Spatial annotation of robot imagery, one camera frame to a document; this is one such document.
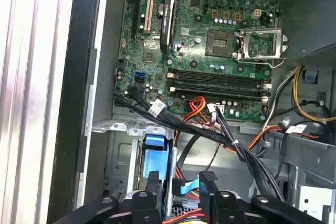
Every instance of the orange wire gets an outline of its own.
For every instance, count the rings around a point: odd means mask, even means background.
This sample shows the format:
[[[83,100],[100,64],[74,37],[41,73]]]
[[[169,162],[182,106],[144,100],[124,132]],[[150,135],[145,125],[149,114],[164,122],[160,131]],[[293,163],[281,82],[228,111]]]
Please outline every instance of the orange wire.
[[[164,222],[162,222],[162,224],[168,224],[168,223],[175,222],[175,221],[177,221],[177,220],[182,219],[182,218],[185,217],[186,215],[189,216],[189,215],[192,214],[193,212],[199,212],[199,211],[201,211],[201,210],[202,210],[201,208],[197,208],[197,209],[195,209],[195,210],[186,212],[185,214],[182,214],[182,215],[180,215],[180,216],[178,216],[178,217],[176,217],[176,218],[173,218],[173,219],[171,219],[171,220],[164,221]]]

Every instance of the sata port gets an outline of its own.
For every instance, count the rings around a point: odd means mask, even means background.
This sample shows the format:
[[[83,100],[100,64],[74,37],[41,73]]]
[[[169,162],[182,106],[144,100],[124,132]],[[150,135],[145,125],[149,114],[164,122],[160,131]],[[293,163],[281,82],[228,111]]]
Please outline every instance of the sata port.
[[[134,73],[134,77],[135,78],[145,78],[146,77],[146,73],[143,73],[143,72],[135,72]]]

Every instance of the green circuit board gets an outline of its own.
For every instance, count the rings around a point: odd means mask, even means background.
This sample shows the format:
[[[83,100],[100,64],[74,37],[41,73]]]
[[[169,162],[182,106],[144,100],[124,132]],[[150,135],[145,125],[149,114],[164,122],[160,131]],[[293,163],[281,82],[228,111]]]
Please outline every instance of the green circuit board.
[[[267,65],[238,63],[232,57],[235,43],[233,42],[231,47],[232,44],[226,45],[228,40],[224,40],[223,45],[223,40],[217,38],[227,33],[230,40],[235,40],[234,32],[239,29],[275,27],[274,20],[264,22],[262,19],[253,19],[252,15],[255,9],[267,14],[275,13],[277,0],[176,0],[172,22],[174,33],[171,38],[171,50],[168,53],[162,53],[160,50],[162,17],[159,12],[163,3],[164,0],[154,0],[151,29],[145,32],[136,27],[135,39],[134,13],[138,8],[139,16],[146,14],[148,0],[140,0],[138,7],[132,0],[126,1],[118,63],[120,74],[117,78],[118,91],[127,96],[129,88],[137,85],[147,101],[160,99],[165,104],[172,104],[168,109],[173,113],[185,115],[190,111],[188,101],[197,94],[171,92],[167,74],[172,69],[197,72],[200,73],[200,78],[203,78],[203,73],[211,73],[270,80],[271,68]],[[138,25],[143,23],[144,20],[139,18]],[[253,35],[249,53],[271,55],[273,43],[273,35],[263,37]],[[142,83],[135,81],[136,72],[146,74]],[[240,87],[239,90],[244,92],[244,87]],[[254,122],[264,120],[262,107],[265,104],[260,101],[207,93],[204,97],[207,102],[222,104],[225,101],[224,114],[228,119]]]

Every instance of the red wire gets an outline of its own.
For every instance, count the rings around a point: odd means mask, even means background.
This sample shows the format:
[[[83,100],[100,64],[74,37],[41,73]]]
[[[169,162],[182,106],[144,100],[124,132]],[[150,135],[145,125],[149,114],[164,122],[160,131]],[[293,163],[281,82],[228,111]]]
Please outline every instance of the red wire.
[[[191,194],[187,194],[190,198],[192,198],[192,199],[197,199],[197,200],[199,200],[199,198],[197,198],[196,196],[193,196],[193,195],[191,195]]]

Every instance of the capacitor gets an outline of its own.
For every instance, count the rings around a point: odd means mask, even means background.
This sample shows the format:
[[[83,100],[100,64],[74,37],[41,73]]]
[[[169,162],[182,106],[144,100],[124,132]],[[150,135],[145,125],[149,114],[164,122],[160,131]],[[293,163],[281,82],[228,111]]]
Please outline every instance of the capacitor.
[[[251,1],[250,0],[245,0],[245,7],[248,7],[250,5]]]
[[[158,11],[158,16],[163,16],[163,4],[160,4],[159,7],[157,8]]]

